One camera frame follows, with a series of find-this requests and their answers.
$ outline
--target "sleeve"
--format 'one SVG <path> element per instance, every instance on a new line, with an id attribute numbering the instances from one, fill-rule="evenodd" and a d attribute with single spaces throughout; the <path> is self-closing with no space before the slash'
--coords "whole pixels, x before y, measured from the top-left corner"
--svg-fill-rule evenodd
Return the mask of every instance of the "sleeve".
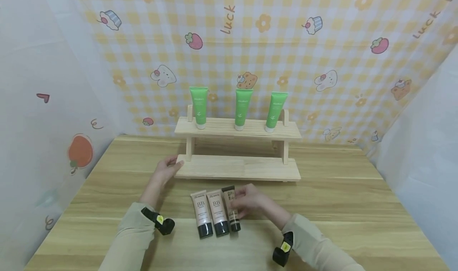
<path id="1" fill-rule="evenodd" d="M 154 211 L 138 202 L 127 210 L 99 271 L 140 271 L 145 251 L 154 239 L 154 223 L 142 214 L 145 207 Z"/>
<path id="2" fill-rule="evenodd" d="M 293 250 L 311 267 L 319 271 L 364 271 L 348 254 L 300 214 L 294 214 L 281 231 L 293 232 Z"/>

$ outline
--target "yellow label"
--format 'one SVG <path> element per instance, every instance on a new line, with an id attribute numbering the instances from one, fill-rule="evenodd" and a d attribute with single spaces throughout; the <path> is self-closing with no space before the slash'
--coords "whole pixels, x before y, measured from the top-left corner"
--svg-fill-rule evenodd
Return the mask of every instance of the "yellow label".
<path id="1" fill-rule="evenodd" d="M 164 217 L 162 215 L 158 215 L 157 218 L 156 218 L 156 221 L 160 224 L 163 224 L 164 223 Z"/>
<path id="2" fill-rule="evenodd" d="M 283 250 L 283 252 L 286 253 L 289 250 L 291 250 L 291 245 L 283 241 L 283 244 L 281 245 L 281 250 Z"/>

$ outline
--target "wooden shelf board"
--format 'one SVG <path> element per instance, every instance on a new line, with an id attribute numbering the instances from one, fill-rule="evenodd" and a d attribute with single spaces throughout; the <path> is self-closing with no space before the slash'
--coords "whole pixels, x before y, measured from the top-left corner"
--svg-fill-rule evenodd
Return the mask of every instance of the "wooden shelf board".
<path id="1" fill-rule="evenodd" d="M 178 161 L 185 160 L 185 157 L 178 155 Z M 301 180 L 294 159 L 289 159 L 288 165 L 283 165 L 281 158 L 207 155 L 193 155 L 190 162 L 185 161 L 175 177 L 284 182 Z"/>
<path id="2" fill-rule="evenodd" d="M 300 141 L 302 139 L 294 122 L 289 122 L 289 126 L 284 126 L 282 121 L 278 121 L 273 133 L 264 130 L 265 124 L 265 120 L 247 119 L 244 129 L 237 131 L 234 128 L 234 119 L 207 118 L 205 129 L 200 130 L 196 126 L 195 117 L 192 118 L 192 122 L 188 122 L 188 118 L 182 116 L 178 119 L 175 134 L 201 138 L 249 137 L 276 141 Z"/>

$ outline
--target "wooden display shelf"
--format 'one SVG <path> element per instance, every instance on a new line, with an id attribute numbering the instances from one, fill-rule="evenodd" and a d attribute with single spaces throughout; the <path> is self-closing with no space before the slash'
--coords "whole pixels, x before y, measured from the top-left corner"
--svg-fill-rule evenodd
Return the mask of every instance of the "wooden display shelf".
<path id="1" fill-rule="evenodd" d="M 289 159 L 289 141 L 302 139 L 296 123 L 289 122 L 289 113 L 283 109 L 273 133 L 265 131 L 265 120 L 246 120 L 242 131 L 234 127 L 234 119 L 207 118 L 205 129 L 198 129 L 192 105 L 187 117 L 180 117 L 175 127 L 176 135 L 186 136 L 186 154 L 178 160 L 186 163 L 176 178 L 219 180 L 299 181 L 301 175 L 294 159 Z M 272 141 L 279 157 L 236 157 L 193 155 L 196 138 L 255 138 Z"/>
<path id="2" fill-rule="evenodd" d="M 302 139 L 301 133 L 295 123 L 289 123 L 289 126 L 284 126 L 283 121 L 278 121 L 274 132 L 268 133 L 264 127 L 265 120 L 251 120 L 245 121 L 243 130 L 237 131 L 234 128 L 234 119 L 231 118 L 207 118 L 205 129 L 198 129 L 196 126 L 196 118 L 192 118 L 192 122 L 188 122 L 187 117 L 180 117 L 178 119 L 177 127 L 175 129 L 176 135 L 202 137 L 202 138 L 235 138 L 235 137 L 248 137 L 248 138 L 264 138 L 267 140 L 277 141 L 300 141 Z"/>
<path id="3" fill-rule="evenodd" d="M 178 161 L 185 159 L 186 155 L 178 156 Z M 283 165 L 281 158 L 207 155 L 193 155 L 175 177 L 265 181 L 301 179 L 294 159 L 289 159 L 288 165 Z"/>

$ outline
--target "white tube cap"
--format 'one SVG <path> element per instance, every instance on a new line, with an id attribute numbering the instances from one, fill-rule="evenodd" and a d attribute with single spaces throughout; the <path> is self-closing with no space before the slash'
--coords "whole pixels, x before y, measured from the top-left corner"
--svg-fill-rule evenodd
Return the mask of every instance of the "white tube cap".
<path id="1" fill-rule="evenodd" d="M 266 132 L 268 133 L 272 133 L 274 131 L 274 128 L 269 128 L 269 127 L 264 127 L 264 129 L 266 130 Z"/>

